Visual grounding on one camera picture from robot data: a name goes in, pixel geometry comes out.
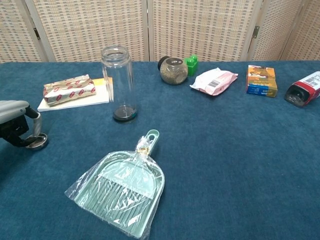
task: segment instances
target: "dustpan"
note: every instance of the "dustpan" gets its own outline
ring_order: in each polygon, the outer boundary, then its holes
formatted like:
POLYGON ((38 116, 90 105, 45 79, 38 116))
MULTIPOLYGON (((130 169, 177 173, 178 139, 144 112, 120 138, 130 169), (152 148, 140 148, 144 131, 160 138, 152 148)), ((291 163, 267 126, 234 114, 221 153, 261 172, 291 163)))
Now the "dustpan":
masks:
POLYGON ((65 193, 81 208, 144 239, 158 207, 165 176, 149 156, 159 132, 150 130, 135 151, 116 151, 83 174, 65 193))

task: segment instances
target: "cardboard box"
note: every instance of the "cardboard box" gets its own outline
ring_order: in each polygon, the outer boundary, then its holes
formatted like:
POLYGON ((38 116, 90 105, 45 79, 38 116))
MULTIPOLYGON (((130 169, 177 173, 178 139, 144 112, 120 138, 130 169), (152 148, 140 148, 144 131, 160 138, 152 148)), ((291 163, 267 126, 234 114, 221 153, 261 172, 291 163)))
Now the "cardboard box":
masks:
POLYGON ((274 98, 278 87, 275 69, 249 65, 246 74, 246 93, 274 98))

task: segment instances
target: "wrapped package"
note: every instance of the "wrapped package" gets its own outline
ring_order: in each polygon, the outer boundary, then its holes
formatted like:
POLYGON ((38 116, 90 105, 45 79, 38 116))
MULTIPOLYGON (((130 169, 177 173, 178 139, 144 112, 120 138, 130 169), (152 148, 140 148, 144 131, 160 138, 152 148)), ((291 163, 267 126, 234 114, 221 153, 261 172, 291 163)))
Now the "wrapped package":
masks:
POLYGON ((216 96, 226 90, 238 77, 237 73, 215 68, 206 71, 195 78, 191 88, 216 96))
POLYGON ((95 94, 95 84, 88 74, 45 84, 43 89, 43 98, 49 106, 95 94))
POLYGON ((149 156, 158 136, 152 129, 140 138, 135 151, 109 153, 65 194, 127 236, 148 239, 165 185, 164 173, 149 156))

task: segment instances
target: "pink snack bag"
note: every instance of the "pink snack bag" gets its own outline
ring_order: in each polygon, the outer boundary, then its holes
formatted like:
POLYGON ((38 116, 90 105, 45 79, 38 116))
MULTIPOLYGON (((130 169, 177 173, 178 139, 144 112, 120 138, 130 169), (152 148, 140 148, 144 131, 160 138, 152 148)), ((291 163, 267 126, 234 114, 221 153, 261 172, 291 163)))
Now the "pink snack bag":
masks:
POLYGON ((203 93, 216 96, 226 90, 237 78, 237 73, 223 71, 217 67, 197 76, 193 85, 190 85, 190 87, 203 93))

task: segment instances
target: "hinge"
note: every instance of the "hinge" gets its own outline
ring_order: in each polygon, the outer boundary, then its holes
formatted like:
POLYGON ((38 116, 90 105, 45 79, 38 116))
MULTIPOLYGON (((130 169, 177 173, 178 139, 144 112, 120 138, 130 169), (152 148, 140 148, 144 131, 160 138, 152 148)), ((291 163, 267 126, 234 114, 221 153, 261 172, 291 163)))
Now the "hinge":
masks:
POLYGON ((35 35, 36 35, 36 38, 37 38, 38 40, 40 40, 41 38, 40 38, 40 35, 39 35, 39 33, 38 33, 37 28, 34 27, 33 30, 34 30, 34 33, 35 33, 35 35))
POLYGON ((255 26, 252 34, 252 38, 256 39, 259 33, 260 26, 255 26))

